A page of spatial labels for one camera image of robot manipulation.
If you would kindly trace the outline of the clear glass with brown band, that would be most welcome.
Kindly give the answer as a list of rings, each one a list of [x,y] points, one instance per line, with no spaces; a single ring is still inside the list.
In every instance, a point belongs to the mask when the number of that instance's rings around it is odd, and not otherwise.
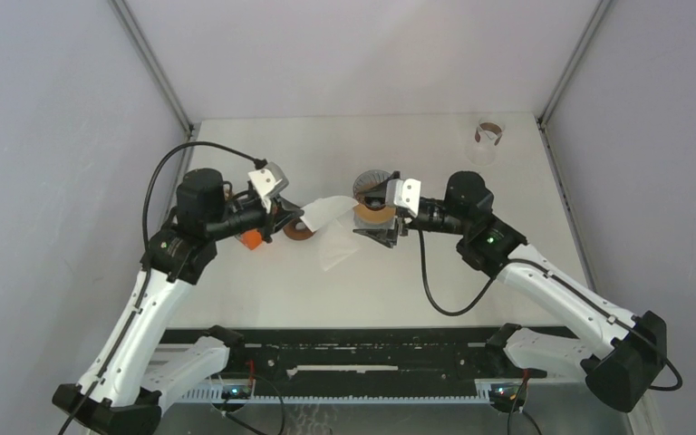
[[[473,140],[466,148],[469,161],[480,167],[491,165],[497,157],[498,144],[504,131],[504,122],[500,118],[480,119],[474,131]]]

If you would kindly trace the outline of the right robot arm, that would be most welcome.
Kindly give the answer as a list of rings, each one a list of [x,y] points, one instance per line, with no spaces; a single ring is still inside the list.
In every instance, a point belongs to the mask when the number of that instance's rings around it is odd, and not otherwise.
[[[441,199],[393,172],[355,190],[360,204],[389,209],[391,223],[362,235],[395,247],[410,231],[458,237],[460,258],[490,283],[516,289],[553,315],[569,337],[503,325],[488,341],[488,367],[500,377],[537,370],[583,382],[603,404],[632,411],[671,362],[667,325],[654,312],[635,314],[606,300],[553,265],[527,238],[494,214],[493,193],[474,171],[452,174]]]

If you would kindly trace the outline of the orange filter holder box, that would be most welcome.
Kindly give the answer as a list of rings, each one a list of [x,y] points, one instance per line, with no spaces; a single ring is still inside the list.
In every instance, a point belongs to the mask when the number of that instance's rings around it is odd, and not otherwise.
[[[264,243],[264,239],[257,229],[245,231],[236,236],[236,239],[249,250],[255,250]]]

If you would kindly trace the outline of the grey ribbed glass dripper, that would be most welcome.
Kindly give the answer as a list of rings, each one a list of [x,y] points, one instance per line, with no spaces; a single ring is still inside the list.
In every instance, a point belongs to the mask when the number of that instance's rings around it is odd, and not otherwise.
[[[366,189],[384,182],[391,176],[390,172],[381,169],[370,169],[361,173],[353,183],[353,195],[356,197]]]

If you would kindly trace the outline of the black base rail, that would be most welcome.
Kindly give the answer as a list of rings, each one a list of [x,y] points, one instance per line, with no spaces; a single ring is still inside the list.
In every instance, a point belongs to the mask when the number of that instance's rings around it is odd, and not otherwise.
[[[563,327],[522,328],[517,355],[497,327],[401,329],[169,329],[151,360],[159,368],[201,338],[227,343],[227,365],[184,401],[485,402],[524,375],[577,383],[588,348]]]

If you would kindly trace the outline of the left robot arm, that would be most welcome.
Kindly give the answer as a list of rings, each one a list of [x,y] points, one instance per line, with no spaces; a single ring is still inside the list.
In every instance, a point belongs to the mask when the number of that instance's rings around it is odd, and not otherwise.
[[[218,241],[250,230],[268,240],[302,216],[281,196],[288,184],[275,163],[260,163],[234,206],[219,171],[184,176],[168,220],[146,242],[131,297],[106,344],[78,382],[59,385],[53,395],[69,421],[98,434],[152,434],[164,413],[205,379],[218,372],[234,378],[246,369],[239,335],[223,327],[155,371],[148,367],[171,318],[216,257]]]

